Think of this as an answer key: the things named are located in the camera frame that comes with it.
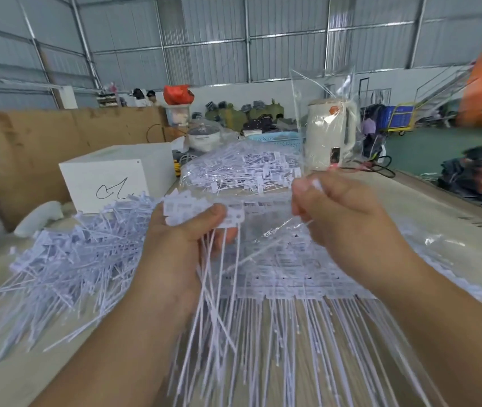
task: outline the wooden table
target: wooden table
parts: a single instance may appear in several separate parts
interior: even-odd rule
[[[455,272],[468,279],[471,283],[482,286],[482,219],[476,214],[477,210],[449,201],[436,200],[434,194],[427,195],[431,191],[420,191],[408,183],[405,177],[399,180],[391,180],[377,174],[357,173],[353,175],[357,179],[371,184],[387,210],[394,216],[407,216],[414,223],[423,225],[429,233],[442,235],[446,241],[438,243],[440,253],[454,263]],[[408,185],[400,181],[407,180]],[[55,228],[70,228],[74,223],[72,218],[61,220],[54,224]],[[19,240],[20,247],[28,247],[31,240]],[[0,284],[6,279],[7,265],[12,257],[7,255],[7,247],[0,251]],[[263,326],[270,325],[269,312],[264,312]],[[78,336],[73,342],[55,347],[47,353],[42,350],[56,339],[68,334],[79,326],[84,320],[69,319],[65,325],[56,322],[48,329],[44,337],[29,353],[26,353],[23,346],[19,346],[6,360],[0,363],[0,407],[25,407],[32,399],[47,385],[55,376],[57,371],[68,361],[75,350],[91,333],[90,330]],[[299,405],[317,405],[316,393],[314,390],[314,379],[312,377],[311,351],[306,334],[301,334],[298,340],[297,351],[297,390],[296,399]],[[393,363],[389,363],[391,380],[395,382],[394,388],[398,391],[398,399],[401,405],[419,405],[414,400],[412,391],[407,386],[399,371],[394,371]],[[334,405],[331,395],[321,385],[323,401],[325,405]],[[235,405],[246,406],[246,388],[238,385],[236,388]],[[270,377],[268,406],[282,406],[282,369],[273,367]],[[357,405],[371,405],[365,396],[364,385],[359,384],[356,390],[359,398]],[[168,405],[163,400],[157,401],[156,405]],[[191,404],[193,406],[203,405],[199,397]]]

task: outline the white box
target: white box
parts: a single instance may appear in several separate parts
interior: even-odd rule
[[[59,166],[75,208],[83,213],[98,213],[143,191],[161,198],[177,179],[170,143],[114,145]]]

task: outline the blue plastic basket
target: blue plastic basket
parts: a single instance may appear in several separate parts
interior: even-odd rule
[[[384,111],[381,111],[377,120],[377,129],[401,129],[408,128],[413,116],[414,106],[390,106],[386,107]]]
[[[301,137],[297,131],[277,131],[275,133],[253,134],[249,140],[277,143],[285,147],[294,147],[301,151]]]

